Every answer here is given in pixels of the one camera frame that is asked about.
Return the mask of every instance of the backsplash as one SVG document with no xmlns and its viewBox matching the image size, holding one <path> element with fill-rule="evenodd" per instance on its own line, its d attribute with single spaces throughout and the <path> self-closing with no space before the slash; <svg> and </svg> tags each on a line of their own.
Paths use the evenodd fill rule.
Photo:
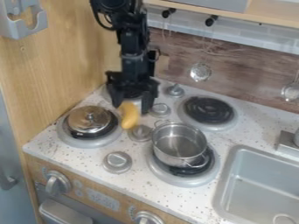
<svg viewBox="0 0 299 224">
<path fill-rule="evenodd" d="M 258 46 L 299 54 L 299 30 L 220 17 L 212 27 L 205 26 L 209 15 L 177 10 L 171 17 L 161 16 L 163 8 L 149 8 L 149 26 L 196 36 Z"/>
<path fill-rule="evenodd" d="M 164 55 L 157 63 L 157 77 L 299 113 L 299 103 L 286 102 L 281 97 L 283 86 L 296 76 L 299 55 L 217 39 L 211 42 L 208 38 L 156 28 L 150 32 L 151 44 Z M 200 61 L 206 61 L 212 69 L 208 81 L 196 82 L 190 76 L 191 67 Z"/>
</svg>

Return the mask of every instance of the countertop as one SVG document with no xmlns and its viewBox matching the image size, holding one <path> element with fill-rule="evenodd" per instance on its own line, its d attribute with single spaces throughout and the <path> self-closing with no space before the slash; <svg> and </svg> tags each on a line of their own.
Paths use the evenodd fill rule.
<svg viewBox="0 0 299 224">
<path fill-rule="evenodd" d="M 171 84 L 168 81 L 160 81 L 161 91 Z M 281 130 L 295 132 L 298 128 L 299 115 L 297 114 L 193 87 L 183 85 L 181 87 L 185 90 L 186 95 L 208 95 L 226 101 L 233 105 L 239 113 L 239 121 L 232 129 L 219 133 L 205 132 L 209 144 L 219 154 L 221 168 L 225 163 L 227 153 L 234 145 L 242 144 L 275 153 L 275 143 Z M 160 95 L 156 102 L 165 102 L 172 107 L 172 113 L 167 119 L 179 122 L 174 110 L 181 100 Z M 76 107 L 86 105 L 101 105 L 115 111 L 102 98 L 101 89 L 91 93 Z M 157 120 L 161 119 L 146 115 L 142 117 L 140 123 L 153 128 L 154 122 Z M 177 187 L 164 183 L 150 171 L 145 160 L 149 155 L 150 142 L 134 143 L 128 138 L 127 132 L 123 131 L 121 137 L 109 146 L 92 150 L 78 149 L 62 143 L 55 130 L 56 123 L 47 127 L 24 145 L 24 151 L 191 223 L 226 223 L 212 208 L 212 197 L 221 171 L 210 184 L 195 188 Z M 101 162 L 112 151 L 125 151 L 132 157 L 133 166 L 130 171 L 115 175 L 103 169 Z"/>
</svg>

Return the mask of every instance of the silver pot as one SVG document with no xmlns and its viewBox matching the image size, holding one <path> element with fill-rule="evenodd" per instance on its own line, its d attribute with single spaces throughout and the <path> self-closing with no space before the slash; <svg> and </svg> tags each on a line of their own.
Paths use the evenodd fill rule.
<svg viewBox="0 0 299 224">
<path fill-rule="evenodd" d="M 152 143 L 156 157 L 166 165 L 200 168 L 208 163 L 205 135 L 192 126 L 162 124 L 154 129 Z"/>
</svg>

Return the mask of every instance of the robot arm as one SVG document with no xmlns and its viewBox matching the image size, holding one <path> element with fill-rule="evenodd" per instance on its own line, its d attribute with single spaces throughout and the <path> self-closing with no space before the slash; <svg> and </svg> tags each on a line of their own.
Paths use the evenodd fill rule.
<svg viewBox="0 0 299 224">
<path fill-rule="evenodd" d="M 90 0 L 90 4 L 99 25 L 115 31 L 122 48 L 122 71 L 106 72 L 113 105 L 118 108 L 124 99 L 140 97 L 142 113 L 146 114 L 158 97 L 158 82 L 150 78 L 154 75 L 156 51 L 148 50 L 150 33 L 142 1 Z"/>
</svg>

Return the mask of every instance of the metal sink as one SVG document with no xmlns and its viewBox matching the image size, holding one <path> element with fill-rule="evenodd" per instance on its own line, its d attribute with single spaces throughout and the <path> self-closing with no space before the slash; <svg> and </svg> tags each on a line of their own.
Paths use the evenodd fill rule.
<svg viewBox="0 0 299 224">
<path fill-rule="evenodd" d="M 233 148 L 213 207 L 236 224 L 299 223 L 299 163 L 246 146 Z"/>
</svg>

